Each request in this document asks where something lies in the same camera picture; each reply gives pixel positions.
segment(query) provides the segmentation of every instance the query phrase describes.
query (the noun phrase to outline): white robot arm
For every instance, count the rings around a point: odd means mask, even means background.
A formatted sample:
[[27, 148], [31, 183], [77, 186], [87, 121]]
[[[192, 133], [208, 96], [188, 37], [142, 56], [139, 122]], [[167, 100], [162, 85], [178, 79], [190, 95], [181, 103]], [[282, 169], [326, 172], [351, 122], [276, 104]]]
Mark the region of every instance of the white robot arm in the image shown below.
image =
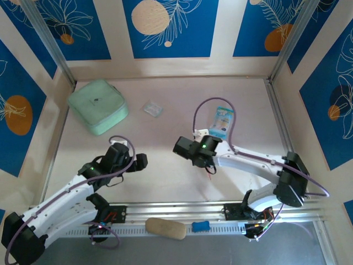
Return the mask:
[[[33, 264], [56, 239], [87, 222], [97, 224], [125, 221], [125, 206], [110, 206], [95, 193], [123, 172], [146, 168], [147, 156], [143, 153], [130, 157], [129, 148], [113, 143], [105, 156], [86, 163], [73, 179], [40, 205], [19, 216], [11, 213], [4, 221], [1, 243], [19, 265]], [[89, 232], [100, 230], [90, 227]]]
[[228, 142], [210, 136], [208, 130], [195, 131], [194, 135], [195, 141], [180, 137], [173, 152], [190, 159], [194, 166], [206, 170], [216, 169], [218, 166], [233, 167], [256, 174], [271, 182], [258, 190], [250, 190], [245, 195], [243, 201], [245, 209], [243, 210], [248, 212], [248, 217], [255, 219], [266, 208], [280, 203], [292, 207], [303, 205], [307, 179], [279, 166], [280, 164], [291, 165], [304, 174], [308, 174], [297, 154], [289, 152], [286, 157], [282, 157], [266, 155], [237, 146], [231, 148]]
[[[226, 220], [261, 219], [262, 212], [279, 203], [295, 207], [303, 205], [307, 180], [272, 163], [290, 163], [307, 174], [300, 158], [294, 153], [288, 153], [286, 157], [270, 156], [240, 147], [235, 147], [234, 152], [228, 142], [208, 135], [208, 130], [198, 131], [196, 141], [180, 137], [173, 151], [191, 159], [193, 165], [201, 168], [213, 167], [215, 170], [219, 166], [233, 167], [271, 182], [258, 190], [249, 190], [241, 204], [225, 204]], [[241, 153], [263, 157], [269, 162], [245, 157]], [[136, 157], [137, 160], [127, 172], [140, 171], [147, 166], [145, 154], [138, 154]], [[97, 176], [118, 172], [127, 167], [132, 159], [125, 145], [114, 143], [105, 156], [85, 164], [78, 174], [51, 198], [21, 216], [10, 214], [4, 222], [2, 244], [10, 248], [9, 252], [20, 265], [30, 265], [69, 229], [90, 221], [99, 224], [124, 222], [126, 207], [110, 206], [104, 198], [95, 193], [113, 177], [121, 177], [122, 174], [112, 174], [114, 176], [99, 179]]]

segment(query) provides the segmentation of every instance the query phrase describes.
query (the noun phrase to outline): white floor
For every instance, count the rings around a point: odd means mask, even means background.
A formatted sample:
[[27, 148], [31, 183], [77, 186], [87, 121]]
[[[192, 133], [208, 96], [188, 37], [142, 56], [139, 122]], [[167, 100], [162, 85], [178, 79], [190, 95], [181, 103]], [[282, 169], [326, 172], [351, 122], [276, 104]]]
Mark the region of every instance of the white floor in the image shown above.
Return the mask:
[[[137, 153], [146, 153], [148, 166], [142, 172], [126, 173], [125, 181], [98, 191], [113, 202], [195, 202], [241, 200], [248, 189], [267, 181], [232, 168], [218, 168], [209, 180], [204, 169], [196, 168], [172, 152], [179, 136], [192, 139], [192, 116], [209, 97], [225, 97], [237, 111], [233, 144], [268, 154], [285, 155], [268, 94], [262, 79], [235, 77], [155, 78], [110, 81], [126, 98], [129, 115], [100, 136], [90, 134], [72, 111], [63, 131], [46, 198], [64, 186], [93, 158], [106, 153], [108, 138], [127, 136]], [[78, 82], [77, 89], [87, 84]], [[164, 110], [154, 118], [142, 109], [152, 100]], [[208, 128], [217, 106], [209, 102], [199, 112], [197, 129]]]

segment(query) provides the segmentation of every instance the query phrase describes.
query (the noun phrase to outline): white line drawing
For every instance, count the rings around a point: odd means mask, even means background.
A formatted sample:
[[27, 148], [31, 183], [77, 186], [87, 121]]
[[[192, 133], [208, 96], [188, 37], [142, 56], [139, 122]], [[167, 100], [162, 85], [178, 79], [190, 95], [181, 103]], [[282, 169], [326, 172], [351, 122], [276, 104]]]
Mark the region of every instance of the white line drawing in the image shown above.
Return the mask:
[[[0, 77], [5, 73], [6, 66], [7, 66], [7, 61], [0, 60]], [[25, 109], [26, 107], [17, 108], [7, 103], [6, 100], [0, 94], [0, 121], [3, 120], [6, 115], [10, 117], [11, 114], [16, 114], [22, 117], [26, 117], [26, 114], [23, 113]]]
[[315, 22], [318, 21], [319, 13], [330, 12], [331, 9], [335, 6], [337, 0], [320, 0], [315, 12], [311, 16]]
[[202, 0], [143, 0], [132, 11], [132, 22], [145, 38], [144, 50], [158, 43], [171, 47], [183, 28], [188, 28], [187, 14], [200, 6]]
[[[32, 28], [21, 7], [11, 2], [14, 0], [2, 1], [19, 21]], [[35, 4], [54, 38], [67, 45], [73, 44], [74, 36], [91, 39], [84, 26], [90, 25], [93, 17], [77, 11], [76, 0], [36, 0]]]
[[[263, 9], [265, 18], [269, 20], [274, 29], [281, 33], [281, 43], [284, 44], [291, 30], [290, 24], [299, 15], [308, 0], [292, 0], [288, 8], [284, 8], [282, 0], [249, 0], [252, 5], [259, 5]], [[317, 22], [320, 12], [329, 12], [337, 0], [321, 0], [312, 15]]]
[[346, 37], [336, 64], [341, 95], [329, 108], [331, 120], [343, 117], [343, 139], [353, 137], [353, 29]]
[[16, 0], [1, 0], [5, 6], [12, 12], [14, 17], [24, 23], [26, 26], [33, 28], [32, 24], [29, 22], [27, 16], [23, 12], [21, 6], [19, 5], [19, 2]]
[[286, 41], [293, 20], [298, 16], [307, 0], [298, 0], [297, 3], [292, 0], [288, 8], [284, 8], [282, 0], [250, 0], [250, 4], [259, 5], [263, 9], [265, 18], [269, 20], [274, 29], [281, 33], [281, 43]]

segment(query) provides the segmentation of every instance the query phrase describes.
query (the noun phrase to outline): blue object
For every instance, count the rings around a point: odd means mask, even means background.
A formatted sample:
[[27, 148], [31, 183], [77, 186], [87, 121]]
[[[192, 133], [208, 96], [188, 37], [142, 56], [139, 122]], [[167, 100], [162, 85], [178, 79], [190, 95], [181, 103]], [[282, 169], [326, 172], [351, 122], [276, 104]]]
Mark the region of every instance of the blue object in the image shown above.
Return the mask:
[[0, 55], [0, 169], [18, 177], [46, 96], [1, 41]]
[[353, 20], [300, 90], [330, 170], [353, 158]]
[[0, 209], [0, 224], [2, 222], [2, 219], [4, 218], [5, 211]]
[[[0, 1], [28, 46], [53, 78], [57, 69], [20, 5]], [[110, 60], [93, 0], [33, 1], [67, 61]]]
[[135, 59], [210, 57], [218, 0], [122, 4]]
[[351, 223], [353, 225], [353, 200], [350, 200], [349, 202], [344, 203], [344, 207], [346, 208], [349, 219], [351, 219]]
[[227, 138], [229, 126], [232, 123], [233, 111], [224, 107], [218, 107], [212, 126], [208, 132], [210, 135], [223, 140]]
[[314, 14], [312, 15], [308, 25], [305, 27], [297, 45], [293, 49], [291, 56], [288, 59], [288, 66], [292, 73], [303, 59], [305, 53], [310, 48], [321, 28], [330, 16], [339, 0], [320, 1]]
[[201, 231], [210, 231], [210, 222], [209, 221], [204, 221], [204, 222], [193, 222], [192, 223], [192, 231], [194, 233], [201, 232]]

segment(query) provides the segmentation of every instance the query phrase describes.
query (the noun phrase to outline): black bracket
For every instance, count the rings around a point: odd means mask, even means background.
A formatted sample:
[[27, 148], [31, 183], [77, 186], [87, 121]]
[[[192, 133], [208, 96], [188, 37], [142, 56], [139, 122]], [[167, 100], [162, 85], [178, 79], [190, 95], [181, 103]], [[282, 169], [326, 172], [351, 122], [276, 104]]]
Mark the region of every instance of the black bracket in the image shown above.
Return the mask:
[[224, 215], [227, 221], [263, 220], [265, 215], [262, 212], [253, 210], [248, 206], [248, 199], [253, 190], [248, 190], [242, 203], [226, 203], [223, 206]]
[[[78, 174], [83, 175], [86, 179], [111, 174], [125, 168], [131, 160], [132, 157], [129, 155], [129, 148], [116, 142], [109, 147], [104, 156], [98, 156], [92, 162], [84, 164], [78, 171]], [[144, 153], [139, 153], [136, 155], [136, 160], [133, 161], [132, 165], [126, 172], [141, 171], [147, 167], [147, 164], [147, 156]], [[96, 192], [99, 188], [109, 184], [111, 179], [114, 177], [122, 177], [122, 173], [109, 178], [90, 181], [88, 184], [92, 185], [94, 191]]]
[[93, 193], [86, 200], [94, 204], [98, 213], [94, 222], [123, 224], [126, 218], [126, 206], [124, 205], [109, 205], [109, 203], [98, 193]]
[[[283, 157], [283, 159], [286, 160], [286, 165], [309, 175], [308, 170], [298, 154], [288, 152], [287, 156]], [[287, 168], [283, 168], [278, 175], [280, 179], [277, 187], [274, 189], [274, 195], [277, 196], [280, 202], [286, 205], [301, 207], [304, 203], [303, 197], [305, 197], [308, 180]]]
[[214, 166], [213, 156], [216, 155], [215, 149], [222, 142], [222, 139], [211, 135], [206, 135], [201, 142], [191, 141], [185, 137], [179, 137], [173, 152], [177, 155], [190, 159], [192, 165], [200, 168]]

